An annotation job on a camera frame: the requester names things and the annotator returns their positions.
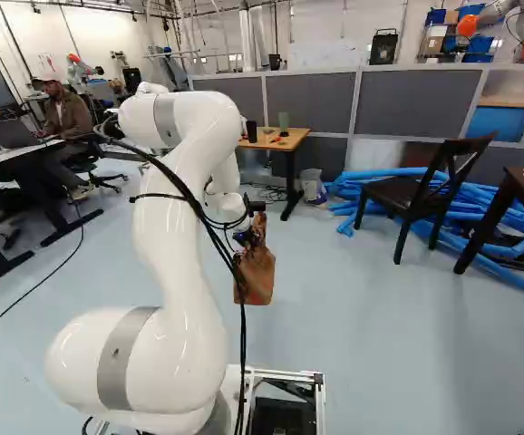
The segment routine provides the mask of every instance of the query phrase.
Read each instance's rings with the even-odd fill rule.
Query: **brown paper bag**
[[[234,256],[234,262],[243,279],[244,304],[269,305],[274,289],[274,268],[276,258],[266,246],[266,222],[264,213],[254,217],[252,231],[257,235],[255,246],[247,246],[245,251]],[[234,302],[240,303],[238,286],[234,282]]]

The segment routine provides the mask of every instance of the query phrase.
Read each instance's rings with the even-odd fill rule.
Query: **floor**
[[[46,384],[44,353],[74,316],[105,305],[160,303],[156,283],[131,245],[135,164],[105,160],[100,172],[126,171],[125,192],[82,205],[106,212],[86,226],[77,255],[0,320],[0,435],[76,435],[85,416]],[[287,222],[269,208],[268,244],[277,257],[272,305],[247,309],[247,361],[278,370],[325,373],[330,434],[516,434],[524,430],[524,293],[477,269],[451,272],[455,257],[430,253],[410,235],[403,263],[392,253],[398,227],[365,217],[353,238],[342,220],[297,207]],[[21,245],[50,231],[25,217]],[[80,233],[38,250],[0,279],[0,312],[47,275]],[[203,237],[201,252],[238,360],[238,308],[232,283]]]

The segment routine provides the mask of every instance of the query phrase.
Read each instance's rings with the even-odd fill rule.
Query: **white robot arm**
[[[457,32],[471,38],[477,31],[496,24],[512,9],[519,6],[516,32],[520,41],[514,53],[514,62],[524,62],[524,0],[495,0],[484,7],[478,15],[465,15],[458,23]]]
[[[240,116],[230,98],[217,92],[138,92],[120,107],[119,123],[144,147],[176,145],[161,161],[194,197],[202,198],[211,176],[214,193],[228,193],[222,198],[228,198],[226,206],[245,210],[236,197]],[[141,193],[180,194],[154,167],[144,175]],[[198,230],[184,200],[136,201],[135,246],[161,286],[163,306],[103,308],[71,321],[45,365],[65,402],[155,434],[193,435],[204,426],[225,376],[228,344],[201,267]]]

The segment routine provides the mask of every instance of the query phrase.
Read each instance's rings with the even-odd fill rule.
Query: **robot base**
[[[252,417],[255,413],[258,387],[262,382],[271,385],[272,390],[284,398],[314,405],[315,434],[325,435],[325,376],[320,372],[281,372],[275,370],[255,369],[246,367],[246,394],[244,403],[244,429],[241,435],[257,435],[252,427]],[[226,378],[216,397],[213,410],[204,427],[196,435],[233,435],[238,413],[238,397],[240,387],[240,367],[230,364],[226,370]],[[119,435],[134,435],[135,430],[100,420],[96,424],[94,435],[106,433]],[[153,435],[169,435],[167,432]]]

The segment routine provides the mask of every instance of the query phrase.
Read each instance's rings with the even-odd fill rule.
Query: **cardboard box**
[[[421,55],[439,54],[442,52],[443,38],[441,36],[434,36],[423,39]]]
[[[443,21],[443,23],[444,24],[457,24],[459,15],[460,13],[458,11],[447,11],[445,13],[445,20]]]
[[[435,38],[438,36],[445,36],[447,34],[447,25],[432,25],[427,30],[428,38]]]

